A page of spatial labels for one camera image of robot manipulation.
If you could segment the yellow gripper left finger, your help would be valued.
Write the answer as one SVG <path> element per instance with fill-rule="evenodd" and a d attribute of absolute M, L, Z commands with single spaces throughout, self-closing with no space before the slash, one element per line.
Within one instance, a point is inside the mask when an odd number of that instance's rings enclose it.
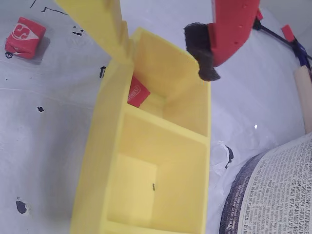
<path fill-rule="evenodd" d="M 118 0 L 58 0 L 56 3 L 113 59 L 131 63 L 134 43 Z"/>

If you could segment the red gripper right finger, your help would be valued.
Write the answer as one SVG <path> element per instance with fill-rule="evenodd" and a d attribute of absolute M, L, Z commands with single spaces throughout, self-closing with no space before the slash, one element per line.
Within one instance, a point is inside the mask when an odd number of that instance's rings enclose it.
<path fill-rule="evenodd" d="M 184 27 L 186 50 L 199 65 L 199 77 L 215 81 L 216 67 L 226 62 L 247 41 L 260 1 L 213 0 L 213 22 L 193 22 Z"/>

